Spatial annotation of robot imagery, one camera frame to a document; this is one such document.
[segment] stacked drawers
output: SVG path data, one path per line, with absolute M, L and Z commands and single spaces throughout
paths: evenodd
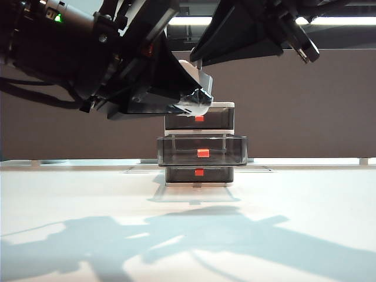
M 248 138 L 233 134 L 233 103 L 213 103 L 205 116 L 167 115 L 165 128 L 157 142 L 166 183 L 231 183 L 233 167 L 247 164 Z

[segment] white table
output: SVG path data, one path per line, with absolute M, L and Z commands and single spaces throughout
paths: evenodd
M 376 281 L 376 166 L 1 169 L 2 281 Z

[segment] gray backdrop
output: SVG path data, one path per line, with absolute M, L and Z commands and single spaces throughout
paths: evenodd
M 177 53 L 186 58 L 187 53 Z M 282 57 L 206 67 L 217 101 L 236 103 L 236 132 L 251 157 L 376 156 L 376 50 L 321 50 L 305 65 Z M 23 78 L 12 68 L 4 76 Z M 65 97 L 59 88 L 48 93 Z M 162 118 L 109 121 L 1 95 L 2 154 L 8 159 L 156 157 Z

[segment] translucent drawer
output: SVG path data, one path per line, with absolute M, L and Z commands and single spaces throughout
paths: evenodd
M 204 116 L 178 116 L 167 114 L 166 130 L 234 129 L 234 108 L 212 107 Z
M 243 136 L 167 136 L 158 138 L 160 166 L 246 165 L 248 138 Z
M 168 167 L 168 183 L 230 183 L 234 181 L 233 167 Z

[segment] ceiling light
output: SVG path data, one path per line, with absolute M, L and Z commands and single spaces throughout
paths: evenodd
M 211 16 L 177 16 L 169 25 L 209 25 L 211 21 Z
M 211 23 L 210 16 L 178 16 L 172 18 L 169 25 L 209 25 Z M 296 23 L 299 25 L 309 24 L 303 17 L 297 18 Z M 376 25 L 376 17 L 374 16 L 321 16 L 315 18 L 311 25 Z

